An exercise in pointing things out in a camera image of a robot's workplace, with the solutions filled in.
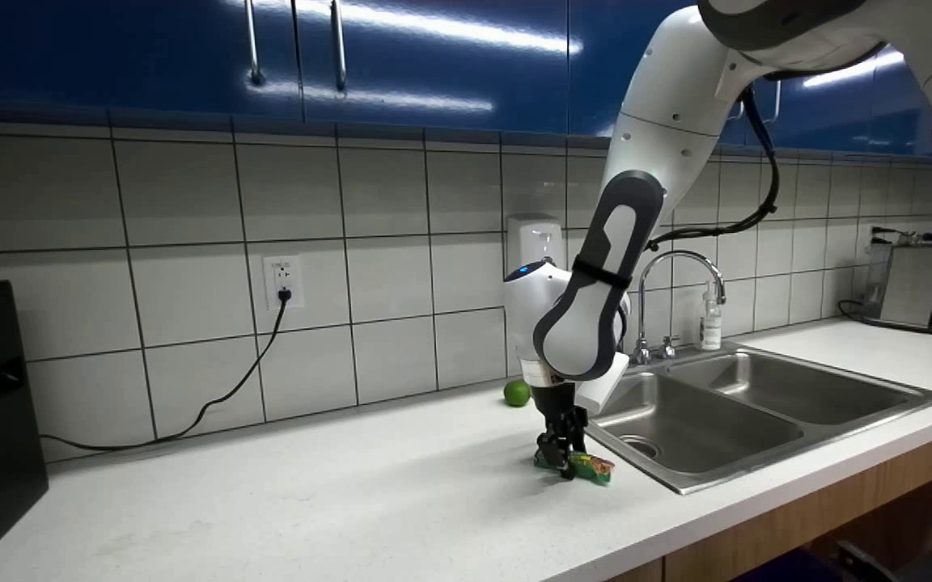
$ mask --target sink basin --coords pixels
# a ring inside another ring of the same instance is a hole
[[[624,373],[588,438],[690,496],[924,404],[932,391],[734,349]]]

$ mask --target sink faucet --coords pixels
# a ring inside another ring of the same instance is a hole
[[[638,275],[638,341],[635,341],[635,360],[638,363],[654,363],[654,360],[674,360],[676,355],[676,347],[670,342],[670,335],[662,341],[661,349],[649,349],[645,342],[645,333],[646,333],[646,275],[654,273],[657,261],[662,259],[691,259],[698,261],[713,279],[714,279],[714,303],[721,306],[725,303],[725,279],[721,279],[721,269],[714,261],[710,261],[703,253],[691,253],[691,248],[666,248],[661,254],[654,254],[654,261],[646,269],[642,269]]]

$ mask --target cable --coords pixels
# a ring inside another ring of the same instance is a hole
[[[707,237],[744,233],[744,228],[755,228],[767,213],[778,211],[778,198],[779,198],[779,164],[778,164],[778,153],[773,153],[770,136],[767,136],[767,125],[765,125],[765,121],[761,121],[755,92],[744,92],[741,100],[744,100],[750,128],[755,128],[755,136],[757,136],[757,141],[761,141],[761,149],[765,149],[765,156],[767,156],[767,164],[770,164],[770,189],[767,189],[761,208],[757,208],[750,218],[744,218],[744,219],[737,219],[737,224],[730,224],[730,227],[670,228],[670,233],[662,233],[662,237],[657,237],[657,240],[646,244],[649,253],[657,253],[661,244],[666,244],[666,240],[707,240]]]
[[[245,376],[220,398],[206,400],[197,416],[177,430],[177,434],[169,434],[169,438],[158,438],[158,441],[146,441],[146,443],[131,443],[131,446],[97,446],[97,443],[78,443],[78,441],[66,441],[66,438],[56,438],[56,434],[39,434],[43,441],[52,441],[52,443],[60,443],[60,446],[71,446],[71,450],[87,450],[87,452],[124,452],[124,450],[146,450],[146,446],[158,446],[158,443],[175,443],[181,438],[188,438],[194,428],[201,428],[201,419],[206,416],[210,408],[237,398],[243,391],[243,384],[250,380],[250,376],[262,364],[262,360],[270,355],[274,335],[278,335],[278,325],[280,325],[280,316],[286,316],[286,306],[290,300],[290,290],[278,290],[278,314],[274,314],[274,323],[273,323],[273,333],[270,333],[270,342],[266,349],[254,360],[254,364],[245,370]]]

